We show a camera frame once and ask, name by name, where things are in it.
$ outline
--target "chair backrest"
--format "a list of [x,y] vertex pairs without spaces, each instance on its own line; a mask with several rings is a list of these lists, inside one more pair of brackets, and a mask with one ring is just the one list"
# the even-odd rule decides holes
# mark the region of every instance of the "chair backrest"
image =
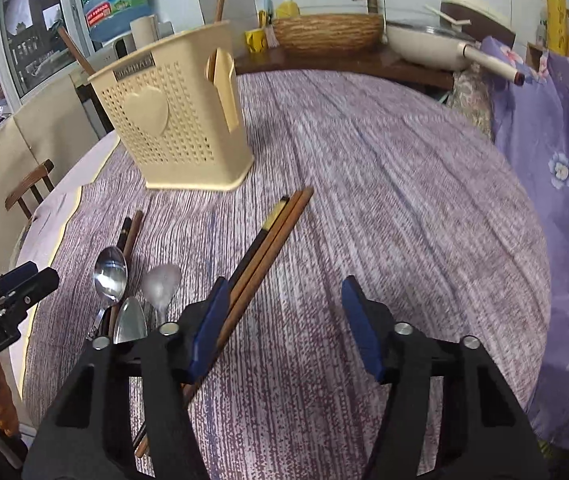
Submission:
[[5,200],[5,209],[8,211],[16,202],[18,202],[23,213],[28,219],[30,219],[31,212],[26,206],[26,203],[24,203],[22,196],[30,189],[37,203],[41,204],[42,195],[38,191],[36,183],[40,180],[43,180],[46,188],[49,190],[49,192],[52,192],[53,184],[49,178],[49,173],[51,173],[52,169],[53,163],[47,159],[42,164],[40,164],[40,166],[31,171],[26,177],[22,179],[22,181],[15,187],[15,189],[9,193],[7,199]]

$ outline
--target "spoon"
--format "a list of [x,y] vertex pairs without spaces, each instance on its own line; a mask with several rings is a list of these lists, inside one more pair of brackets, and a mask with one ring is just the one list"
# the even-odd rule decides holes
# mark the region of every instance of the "spoon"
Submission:
[[167,309],[176,295],[182,273],[173,264],[159,265],[151,269],[142,280],[142,293],[158,313],[158,326],[167,322]]
[[126,288],[128,272],[122,251],[115,246],[104,248],[96,261],[93,270],[93,283],[96,285],[98,296],[108,301],[100,307],[93,327],[87,338],[94,339],[100,330],[100,323],[106,310],[122,300]]
[[114,330],[114,343],[135,341],[147,336],[147,321],[144,318],[142,306],[133,296],[130,296],[120,308]]

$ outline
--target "white pan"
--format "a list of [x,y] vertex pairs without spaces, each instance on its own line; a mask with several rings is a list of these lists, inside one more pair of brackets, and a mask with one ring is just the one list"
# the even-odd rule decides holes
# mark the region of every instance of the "white pan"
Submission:
[[387,22],[387,39],[391,49],[411,63],[460,72],[475,61],[518,86],[525,82],[522,72],[478,50],[475,40],[463,32],[409,22]]

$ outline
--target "cup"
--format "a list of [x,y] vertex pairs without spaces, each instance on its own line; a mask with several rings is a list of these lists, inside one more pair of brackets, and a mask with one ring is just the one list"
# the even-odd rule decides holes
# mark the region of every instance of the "cup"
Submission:
[[251,54],[258,54],[269,48],[263,28],[255,28],[245,32],[245,43],[247,43],[247,48]]

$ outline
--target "purple floral fabric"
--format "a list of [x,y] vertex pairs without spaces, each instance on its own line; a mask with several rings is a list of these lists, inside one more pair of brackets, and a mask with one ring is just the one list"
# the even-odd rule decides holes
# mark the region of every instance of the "purple floral fabric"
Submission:
[[493,38],[482,50],[527,76],[520,88],[491,77],[493,131],[538,212],[551,270],[551,325],[529,417],[539,437],[569,449],[569,59],[545,53],[537,72]]

